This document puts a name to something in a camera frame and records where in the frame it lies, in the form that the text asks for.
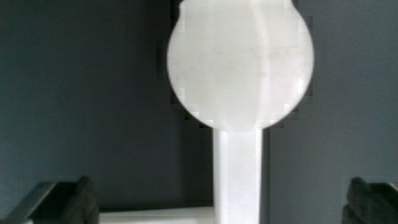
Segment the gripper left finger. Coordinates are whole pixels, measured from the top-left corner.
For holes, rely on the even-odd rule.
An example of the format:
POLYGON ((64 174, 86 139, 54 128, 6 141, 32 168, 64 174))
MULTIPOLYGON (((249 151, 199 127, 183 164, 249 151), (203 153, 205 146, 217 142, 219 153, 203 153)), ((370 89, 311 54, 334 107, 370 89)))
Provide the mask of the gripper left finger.
POLYGON ((100 224, 100 205, 89 177, 41 182, 0 224, 100 224))

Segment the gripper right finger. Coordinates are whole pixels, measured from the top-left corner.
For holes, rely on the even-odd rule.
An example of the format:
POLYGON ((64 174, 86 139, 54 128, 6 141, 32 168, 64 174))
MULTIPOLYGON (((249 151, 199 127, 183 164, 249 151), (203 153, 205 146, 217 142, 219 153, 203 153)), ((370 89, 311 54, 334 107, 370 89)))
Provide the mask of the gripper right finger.
POLYGON ((398 224, 398 183, 352 179, 341 224, 398 224))

